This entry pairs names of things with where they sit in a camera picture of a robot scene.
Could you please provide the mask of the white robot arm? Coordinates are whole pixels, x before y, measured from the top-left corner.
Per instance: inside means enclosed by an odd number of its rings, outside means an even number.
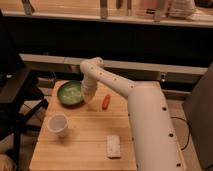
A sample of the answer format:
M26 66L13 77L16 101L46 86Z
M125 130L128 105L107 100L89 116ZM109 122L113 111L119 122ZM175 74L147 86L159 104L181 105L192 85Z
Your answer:
M83 60L82 95L89 102L101 82L127 100L137 171L184 171L165 95L157 81L135 82L104 69L100 57Z

